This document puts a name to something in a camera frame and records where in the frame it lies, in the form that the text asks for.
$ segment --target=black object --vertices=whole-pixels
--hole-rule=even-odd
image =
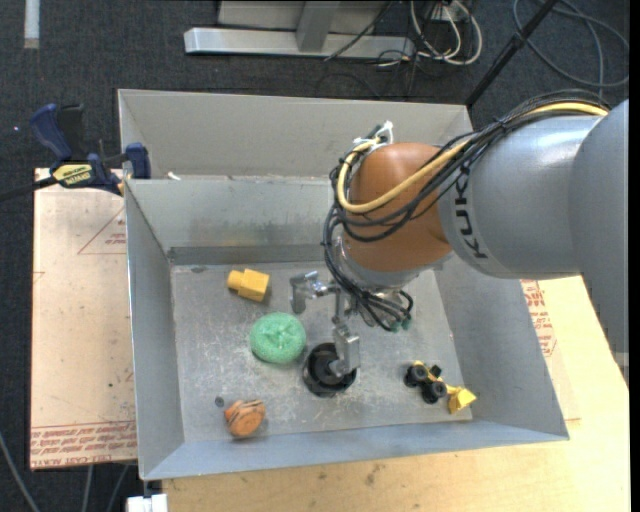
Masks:
[[[329,365],[338,359],[334,343],[322,343],[309,353],[302,369],[302,378],[314,395],[332,398],[336,393],[345,391],[356,380],[357,369],[342,377],[331,371]]]
[[[447,396],[447,386],[444,382],[436,380],[422,386],[422,399],[428,404],[435,404],[445,396]]]
[[[513,57],[516,52],[525,45],[527,39],[529,39],[536,27],[557,3],[558,0],[546,0],[540,10],[529,20],[524,28],[522,30],[518,30],[513,34],[513,36],[511,36],[510,41],[504,47],[502,52],[500,52],[500,56],[491,65],[489,71],[487,71],[484,77],[482,77],[480,83],[476,85],[476,88],[467,98],[467,101],[465,102],[467,107],[473,107],[476,100],[482,96],[487,87],[491,85],[491,82],[493,82],[500,74],[500,71],[502,71],[502,68],[504,68],[511,60],[511,57]]]
[[[404,384],[409,388],[419,387],[422,399],[428,404],[435,404],[447,396],[447,386],[444,382],[433,380],[440,377],[442,370],[439,366],[427,368],[422,363],[412,364],[404,374]]]

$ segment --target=black cable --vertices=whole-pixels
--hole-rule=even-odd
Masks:
[[[23,187],[14,188],[13,190],[9,190],[8,192],[3,192],[2,194],[0,194],[0,203],[2,203],[3,201],[8,201],[9,199],[14,199],[16,197],[31,194],[36,190],[50,187],[51,185],[55,185],[56,183],[58,183],[58,181],[53,176],[50,176],[48,178],[30,183],[29,185],[25,185]]]
[[[567,108],[566,110],[547,110],[536,112],[540,107],[553,104],[557,105],[558,103],[563,102],[580,102],[608,110],[608,106],[604,106],[603,102],[594,93],[575,89],[544,94],[535,98],[527,99],[513,108],[503,118],[489,123],[478,131],[455,137],[439,148],[436,154],[420,168],[423,168],[425,165],[434,161],[435,158],[438,158],[445,151],[457,146],[461,140],[465,140],[465,145],[459,148],[458,153],[452,156],[438,171],[430,176],[427,183],[418,191],[414,198],[405,203],[402,207],[397,208],[393,212],[385,213],[379,218],[372,219],[365,216],[365,214],[347,212],[340,205],[337,195],[339,173],[342,171],[345,161],[347,159],[351,160],[348,167],[344,169],[345,190],[343,190],[343,192],[345,197],[348,197],[349,186],[353,178],[352,174],[357,172],[356,166],[364,157],[364,154],[362,151],[357,153],[349,152],[341,158],[340,165],[332,169],[329,174],[331,186],[334,191],[334,204],[330,208],[325,219],[322,245],[324,247],[326,266],[329,269],[336,285],[349,293],[352,300],[352,308],[360,310],[361,313],[366,312],[375,324],[386,331],[394,332],[397,330],[399,325],[404,325],[404,322],[411,319],[410,311],[413,307],[413,299],[406,294],[406,292],[399,290],[399,295],[407,301],[406,305],[387,300],[376,295],[375,292],[371,290],[362,288],[358,283],[346,276],[340,269],[340,265],[334,260],[335,247],[333,246],[333,234],[338,227],[341,226],[343,232],[353,240],[364,243],[375,242],[387,238],[401,229],[407,222],[418,218],[429,208],[432,208],[457,182],[460,176],[462,176],[460,172],[458,173],[458,176],[455,176],[454,173],[456,171],[459,171],[459,169],[464,166],[465,173],[468,174],[470,172],[470,166],[475,162],[475,160],[480,158],[490,146],[503,139],[514,130],[519,129],[526,124],[548,117],[565,114],[576,115],[582,113],[571,108]],[[431,197],[434,192],[437,192],[435,199],[430,201],[430,203],[418,214],[414,215],[418,206],[422,204],[427,197]],[[384,226],[385,229],[369,236],[357,232],[359,228],[372,226]]]
[[[467,141],[467,144],[464,148],[460,150],[460,152],[455,155],[452,159],[446,162],[439,171],[437,171],[427,182],[427,184],[419,191],[419,193],[409,202],[405,203],[401,208],[396,209],[393,212],[390,212],[383,217],[377,219],[365,218],[362,214],[347,214],[343,209],[338,208],[337,213],[335,214],[340,222],[344,224],[344,229],[347,231],[347,234],[353,236],[354,239],[361,242],[374,242],[389,236],[390,234],[396,232],[402,226],[404,226],[409,220],[412,220],[407,212],[413,212],[417,208],[417,205],[438,190],[447,179],[461,166],[461,165],[470,165],[477,158],[479,158],[486,149],[495,144],[498,140],[505,137],[508,133],[520,128],[521,126],[535,122],[539,119],[543,119],[546,117],[551,117],[554,115],[567,114],[567,115],[575,115],[576,111],[567,110],[567,111],[553,111],[553,112],[535,112],[531,113],[538,109],[541,106],[546,106],[549,104],[554,104],[558,102],[565,101],[580,101],[582,103],[591,104],[593,106],[602,107],[608,110],[608,106],[605,106],[603,102],[599,101],[597,97],[593,93],[585,94],[584,91],[576,91],[576,90],[567,90],[560,91],[555,94],[546,94],[541,95],[537,98],[529,99],[522,104],[515,107],[509,114],[507,114],[503,119],[497,120],[493,123],[490,123],[482,130],[475,132],[472,134]],[[434,155],[429,161],[425,162],[424,165],[427,165],[435,158],[437,158],[443,151],[447,150],[452,146],[454,141],[460,140],[460,138],[465,136],[459,136],[452,141],[449,141],[445,146],[443,146],[436,155]],[[332,185],[336,186],[336,179],[334,173],[334,179],[332,180]],[[451,182],[448,187],[452,186],[455,181]],[[348,196],[348,190],[345,190],[345,196]],[[442,197],[443,192],[436,197],[433,204]],[[414,216],[413,218],[417,218],[418,216],[425,213],[425,211],[433,206],[430,204],[426,207],[425,210],[421,211],[419,214]],[[400,215],[402,217],[399,220],[395,220],[392,223],[386,224],[387,222],[398,218]],[[353,217],[357,216],[360,218],[364,218],[365,220],[354,220]],[[378,233],[372,236],[363,236],[358,233],[355,233],[351,226],[355,227],[372,227],[372,226],[380,226],[384,225],[388,227],[382,233]]]
[[[384,18],[385,14],[387,14],[387,12],[389,11],[389,9],[391,9],[391,6],[393,5],[393,2],[388,2],[387,5],[385,5],[385,7],[378,13],[378,15],[373,19],[373,21],[371,21],[371,23],[369,23],[366,27],[364,27],[362,29],[362,31],[360,33],[358,33],[351,41],[349,41],[346,45],[344,45],[342,48],[340,48],[339,50],[335,51],[334,53],[332,53],[331,55],[329,55],[326,59],[324,59],[325,62],[334,59],[340,55],[342,55],[344,52],[346,52],[347,50],[349,50],[350,48],[352,48],[358,41],[360,41],[360,39],[362,39],[362,37],[369,31],[371,30],[371,28],[373,28],[380,20],[382,20],[382,18]]]
[[[367,82],[364,78],[361,78],[357,75],[354,75],[353,73],[329,73],[328,75],[323,76],[320,80],[318,80],[316,82],[316,85],[314,87],[314,91],[313,91],[313,95],[314,97],[318,97],[318,90],[320,89],[320,86],[322,85],[322,83],[327,80],[328,78],[331,77],[343,77],[343,78],[350,78],[351,80],[355,80],[356,82],[358,82],[360,85],[362,85],[363,87],[365,87],[366,89],[369,90],[369,92],[371,93],[371,95],[379,100],[381,99],[380,93],[378,91],[376,91],[375,87],[373,87],[373,85],[371,85],[369,82]]]
[[[522,24],[520,23],[520,18],[518,18],[518,12],[517,12],[519,1],[520,0],[514,0],[512,13],[513,13],[513,20],[514,20],[516,26],[518,27],[518,30],[522,30]],[[624,38],[624,36],[622,34],[620,34],[620,32],[618,32],[613,27],[607,25],[606,23],[604,23],[604,22],[602,22],[602,21],[600,21],[600,20],[598,20],[596,18],[593,18],[591,16],[587,16],[586,14],[583,14],[577,7],[575,7],[573,4],[571,4],[568,0],[561,0],[561,3],[564,4],[564,5],[567,5],[569,8],[573,9],[574,12],[558,9],[557,7],[553,8],[552,12],[555,12],[555,13],[558,13],[558,14],[562,14],[562,15],[568,16],[568,17],[578,18],[578,19],[584,21],[587,24],[587,26],[589,27],[589,29],[590,29],[590,31],[591,31],[591,33],[594,36],[594,39],[596,41],[596,47],[598,49],[598,54],[599,54],[600,59],[601,59],[600,60],[600,74],[601,75],[602,75],[602,67],[603,67],[603,63],[602,63],[602,60],[603,60],[602,47],[600,45],[600,40],[599,40],[597,34],[595,33],[595,31],[593,30],[593,27],[591,26],[591,23],[595,23],[596,25],[600,25],[601,27],[605,28],[606,30],[611,32],[613,35],[615,35],[618,39],[620,39],[620,41],[622,41],[622,44],[626,48],[627,52],[629,52],[629,43]],[[602,78],[600,78],[599,82],[592,82],[592,81],[589,81],[589,80],[584,80],[584,79],[579,78],[579,77],[577,77],[575,75],[572,75],[572,74],[564,71],[560,67],[558,67],[546,55],[544,55],[539,50],[539,48],[535,44],[533,44],[530,40],[527,39],[526,40],[526,44],[551,69],[553,69],[556,73],[560,74],[564,78],[566,78],[568,80],[571,80],[572,82],[576,82],[576,83],[579,83],[581,85],[585,85],[585,86],[588,86],[588,87],[611,88],[611,87],[619,87],[621,85],[626,84],[629,81],[629,75],[627,75],[622,80],[618,80],[616,82],[609,82],[609,83],[603,83]]]

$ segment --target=green sponge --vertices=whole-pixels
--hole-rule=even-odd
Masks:
[[[249,340],[251,350],[259,359],[286,364],[302,353],[307,334],[295,316],[269,313],[253,324]]]

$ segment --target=wire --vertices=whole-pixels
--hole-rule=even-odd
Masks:
[[[378,201],[383,198],[384,195],[366,205],[351,205],[347,202],[346,205],[348,208],[345,208],[345,205],[341,204],[339,199],[342,196],[346,200],[349,195],[349,184],[353,179],[353,175],[358,172],[356,165],[359,160],[367,154],[367,150],[363,148],[363,146],[376,142],[375,140],[366,140],[354,147],[354,150],[358,150],[357,154],[354,155],[351,152],[347,154],[346,157],[340,160],[340,165],[335,167],[330,173],[335,201],[330,213],[331,232],[335,230],[337,226],[342,225],[344,232],[354,240],[360,242],[382,240],[398,231],[411,220],[426,213],[463,175],[462,171],[459,171],[457,176],[454,175],[456,171],[462,169],[464,174],[468,174],[471,169],[470,166],[475,160],[482,157],[491,145],[497,143],[518,128],[556,115],[588,114],[605,116],[609,108],[609,105],[600,100],[595,93],[580,89],[557,91],[528,99],[512,109],[511,112],[502,119],[497,119],[478,131],[459,135],[447,142],[431,159],[420,166],[416,173],[414,173],[415,175],[421,171],[425,171],[425,169],[433,171],[432,174],[429,175],[428,181],[422,186],[418,193],[415,194],[415,197],[395,211],[384,212],[382,216],[377,218],[367,216],[366,213],[373,212],[375,209],[386,204],[384,200]],[[394,187],[392,192],[397,191],[402,185],[412,182],[413,180],[409,177],[399,186]],[[429,204],[422,208],[422,211],[416,213],[419,205],[426,200],[429,201]],[[353,206],[363,207],[367,212],[350,211]],[[374,226],[383,226],[384,229],[379,230],[377,233],[369,233],[366,235],[359,232],[360,228],[371,228]],[[325,250],[330,243],[330,235],[327,235],[325,232],[323,238]],[[357,290],[355,283],[351,283],[349,286]]]
[[[518,30],[522,30],[522,24],[520,22],[520,18],[518,17],[518,4],[520,3],[520,0],[514,0],[513,2],[513,8],[512,8],[512,13],[513,13],[513,19],[515,21],[516,26],[518,27]],[[573,4],[571,4],[569,1],[567,0],[561,0],[561,3],[569,6],[571,9],[574,10],[574,12],[570,12],[570,11],[566,11],[566,10],[561,10],[561,9],[557,9],[554,8],[552,9],[553,12],[556,12],[558,14],[562,14],[564,16],[569,16],[569,17],[574,17],[574,18],[578,18],[581,19],[583,21],[585,21],[585,23],[595,23],[596,25],[599,25],[601,27],[603,27],[604,29],[608,30],[609,32],[611,32],[613,35],[615,35],[624,45],[625,49],[627,50],[627,52],[629,52],[629,43],[627,42],[627,40],[624,38],[624,36],[622,34],[620,34],[620,32],[618,32],[616,29],[614,29],[613,27],[607,25],[606,23],[593,18],[591,16],[587,16],[586,14],[583,14],[578,8],[576,8]],[[595,34],[593,27],[590,27],[591,33]],[[600,56],[600,58],[602,59],[602,48],[600,45],[600,40],[597,37],[597,34],[594,35],[595,40],[596,40],[596,47],[598,48],[598,54]],[[551,69],[553,69],[555,72],[557,72],[558,74],[560,74],[561,76],[563,76],[564,78],[571,80],[572,82],[576,82],[579,83],[581,85],[585,85],[587,87],[597,87],[597,88],[609,88],[609,87],[619,87],[621,85],[626,84],[629,81],[629,75],[627,74],[627,76],[625,76],[623,79],[618,80],[616,82],[609,82],[609,83],[604,83],[602,81],[602,60],[600,61],[600,81],[599,82],[592,82],[589,80],[584,80],[582,78],[579,78],[575,75],[572,75],[566,71],[564,71],[563,69],[561,69],[560,67],[558,67],[556,64],[554,64],[546,55],[544,55],[539,49],[538,47],[532,43],[529,39],[527,39],[527,44],[529,45],[529,47],[531,48],[531,50],[533,50],[533,52],[540,58],[542,59],[542,61],[547,64]]]
[[[460,53],[460,50],[462,48],[462,36],[460,35],[460,31],[458,30],[456,23],[453,21],[449,7],[442,4],[439,4],[439,5],[442,8],[442,12],[444,12],[444,14],[446,15],[448,19],[448,23],[451,26],[453,33],[456,37],[456,48],[453,51],[448,50],[446,52],[439,52],[433,47],[433,45],[431,45],[431,43],[429,43],[429,41],[427,41],[424,34],[425,29],[424,28],[421,29],[418,23],[418,19],[415,12],[415,1],[412,0],[409,4],[409,13],[411,16],[411,20],[413,22],[413,27],[418,33],[418,37],[420,38],[420,41],[424,44],[424,46],[427,47],[427,50],[428,50],[428,52],[418,51],[417,55],[420,57],[442,61],[447,64],[452,64],[454,66],[467,66],[469,64],[473,64],[480,57],[480,54],[482,53],[482,47],[483,47],[482,30],[480,29],[480,25],[475,19],[475,16],[473,16],[469,11],[469,9],[467,9],[460,1],[455,0],[453,2],[453,5],[456,5],[457,8],[459,8],[461,11],[463,11],[466,14],[467,18],[471,22],[471,26],[473,27],[473,32],[475,33],[476,39],[477,39],[476,51],[471,57],[465,58],[462,60],[455,59],[454,57],[456,57]],[[429,19],[431,19],[432,16],[433,16],[433,12],[430,12]]]
[[[7,448],[7,445],[4,442],[4,437],[2,435],[2,432],[0,432],[0,449],[2,449],[4,458],[6,459],[7,464],[9,465],[9,470],[11,471],[11,474],[13,475],[13,479],[16,481],[16,484],[18,484],[18,487],[20,488],[20,492],[22,492],[22,496],[24,496],[24,499],[29,504],[29,507],[33,512],[40,512],[40,509],[36,505],[35,501],[33,501],[33,498],[31,497],[31,494],[29,493],[29,490],[27,489],[27,486],[25,485],[24,480],[20,476],[20,473],[18,472],[18,468],[16,468],[16,465],[13,462],[13,459],[11,458],[9,449]]]
[[[318,90],[320,89],[320,86],[322,85],[322,83],[327,80],[328,78],[331,77],[343,77],[343,78],[350,78],[351,80],[354,80],[356,82],[358,82],[360,85],[362,85],[363,87],[365,87],[366,89],[369,90],[369,92],[371,93],[371,95],[375,98],[375,99],[381,99],[382,96],[380,95],[380,93],[375,89],[375,87],[373,85],[371,85],[369,82],[367,82],[364,78],[361,78],[357,75],[354,75],[352,73],[329,73],[328,75],[323,76],[320,80],[318,80],[316,82],[316,85],[314,87],[314,96],[318,96]]]
[[[87,481],[84,484],[84,495],[82,497],[82,512],[87,512],[89,507],[89,492],[91,491],[91,480],[93,479],[93,465],[87,470]]]
[[[360,39],[362,39],[362,37],[372,28],[376,25],[376,23],[378,23],[380,20],[382,20],[382,18],[384,18],[385,14],[387,14],[387,12],[389,11],[389,9],[391,9],[391,6],[393,5],[393,2],[388,2],[387,5],[385,5],[385,7],[378,13],[378,15],[373,19],[373,21],[371,21],[371,23],[369,23],[366,27],[364,27],[362,29],[362,31],[357,34],[351,41],[349,41],[346,45],[344,45],[342,48],[340,48],[339,50],[335,51],[334,53],[332,53],[331,55],[329,55],[326,59],[324,59],[325,62],[334,59],[340,55],[342,55],[344,52],[346,52],[347,50],[349,50],[350,48],[352,48],[358,41],[360,41]]]
[[[534,115],[539,113],[546,112],[579,112],[586,113],[590,115],[599,115],[604,116],[607,114],[607,111],[601,107],[589,105],[589,104],[581,104],[581,103],[571,103],[571,102],[560,102],[554,103],[550,105],[544,105],[538,107],[536,109],[531,110],[528,114]],[[462,152],[472,141],[472,138],[468,138],[458,143],[454,147],[447,149],[444,152],[440,152],[434,158],[429,160],[427,164],[418,169],[414,174],[409,176],[403,182],[399,183],[391,190],[385,192],[381,196],[376,199],[369,201],[364,204],[353,204],[350,203],[345,194],[345,181],[347,179],[347,173],[353,167],[358,155],[361,155],[362,151],[366,151],[375,143],[379,141],[369,141],[367,143],[362,143],[356,146],[351,153],[344,159],[342,166],[340,167],[340,171],[338,174],[338,183],[337,183],[337,199],[340,203],[340,206],[348,212],[351,213],[367,213],[371,212],[377,208],[380,208],[387,204],[392,199],[398,197],[402,192],[407,190],[409,187],[414,185],[416,182],[420,181],[425,176],[428,176],[430,173],[436,171],[439,167],[441,167],[444,163],[453,160],[456,156]]]
[[[116,499],[118,498],[118,492],[120,491],[120,486],[122,485],[124,477],[127,475],[127,472],[129,471],[130,467],[131,466],[129,464],[125,464],[124,469],[120,473],[120,477],[116,482],[116,486],[113,488],[113,492],[111,493],[111,498],[109,498],[109,504],[107,505],[106,512],[111,512],[111,510],[113,509],[113,506],[116,503]]]

